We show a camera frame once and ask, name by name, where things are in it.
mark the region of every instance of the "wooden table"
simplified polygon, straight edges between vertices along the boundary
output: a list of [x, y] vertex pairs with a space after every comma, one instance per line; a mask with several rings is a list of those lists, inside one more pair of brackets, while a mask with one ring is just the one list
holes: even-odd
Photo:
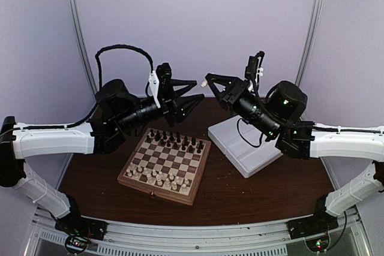
[[[148, 127], [208, 139], [208, 127], [229, 118], [214, 98], [206, 98], [186, 121], [168, 128], [165, 120]], [[61, 185], [86, 216], [155, 225], [247, 224], [313, 213], [316, 199], [332, 185], [319, 159], [276, 160], [244, 179], [212, 144], [193, 206], [151, 198], [118, 183], [138, 138], [129, 138], [109, 155], [75, 155]]]

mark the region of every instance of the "white wall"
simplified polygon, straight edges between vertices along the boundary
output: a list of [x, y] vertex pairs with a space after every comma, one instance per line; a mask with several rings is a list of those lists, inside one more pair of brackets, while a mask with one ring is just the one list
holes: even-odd
[[[384, 2], [324, 0], [302, 90], [306, 117], [332, 125], [384, 124]], [[328, 158], [337, 186], [360, 174], [370, 161]], [[384, 255], [384, 195], [358, 205], [375, 255]]]
[[[169, 62], [178, 79], [202, 82], [206, 73], [244, 77], [248, 57], [266, 52], [260, 93], [295, 80], [313, 0], [77, 0], [92, 66], [103, 46], [131, 44], [156, 65]], [[144, 95], [149, 65], [134, 52], [108, 52], [104, 82], [121, 77]], [[206, 88], [192, 93], [212, 95]]]
[[[0, 0], [0, 122], [76, 121], [93, 103], [67, 0]], [[56, 185], [67, 155], [34, 157], [30, 165]], [[35, 206], [0, 188], [1, 255], [20, 255]]]

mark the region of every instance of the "circuit board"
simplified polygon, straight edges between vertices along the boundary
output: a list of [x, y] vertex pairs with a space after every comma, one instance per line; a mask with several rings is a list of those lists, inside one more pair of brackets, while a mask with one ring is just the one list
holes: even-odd
[[148, 128], [118, 182], [156, 197], [192, 205], [211, 142]]

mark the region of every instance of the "white arm segment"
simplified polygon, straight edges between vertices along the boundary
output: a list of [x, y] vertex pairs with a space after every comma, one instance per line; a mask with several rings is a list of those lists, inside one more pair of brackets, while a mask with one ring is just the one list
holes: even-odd
[[[17, 123], [15, 127], [27, 127], [28, 124]], [[92, 127], [83, 123], [67, 129], [27, 129], [15, 130], [13, 141], [16, 159], [25, 159], [34, 155], [81, 153], [90, 154], [94, 151]]]
[[24, 172], [26, 178], [21, 178], [13, 189], [26, 195], [33, 203], [43, 206], [55, 218], [62, 218], [70, 213], [70, 203], [65, 194], [50, 186], [26, 162]]
[[[351, 128], [383, 131], [384, 127]], [[313, 130], [310, 156], [342, 156], [354, 158], [366, 158], [377, 162], [384, 162], [384, 135], [383, 133], [367, 132], [323, 132]], [[375, 165], [370, 164], [359, 176], [344, 185], [339, 190], [329, 193], [325, 206], [326, 213], [332, 216], [341, 215], [346, 209], [362, 201], [374, 192], [384, 189], [383, 184], [373, 179], [376, 174]]]

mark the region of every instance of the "black chess piece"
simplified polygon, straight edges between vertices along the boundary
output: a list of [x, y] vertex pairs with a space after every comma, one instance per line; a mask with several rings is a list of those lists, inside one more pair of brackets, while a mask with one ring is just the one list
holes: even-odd
[[161, 138], [160, 132], [157, 131], [156, 136], [155, 136], [155, 140], [159, 141], [160, 138]]

